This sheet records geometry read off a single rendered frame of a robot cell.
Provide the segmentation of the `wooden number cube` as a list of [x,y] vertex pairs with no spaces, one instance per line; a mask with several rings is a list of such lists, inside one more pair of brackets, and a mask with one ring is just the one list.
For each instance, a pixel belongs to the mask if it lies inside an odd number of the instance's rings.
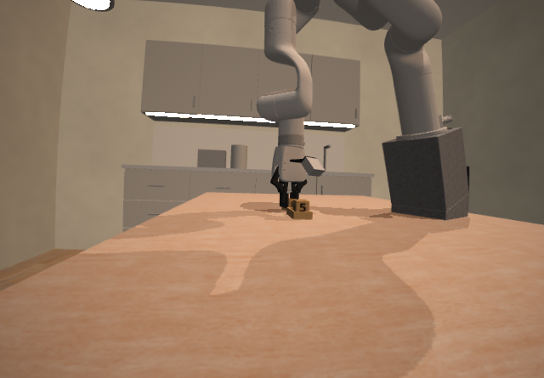
[[293,200],[293,208],[295,212],[309,212],[309,200]]
[[[296,199],[291,199],[291,198],[289,198],[288,207],[293,207],[293,200],[296,200]],[[281,209],[282,209],[282,210],[286,210],[286,207],[282,207]]]

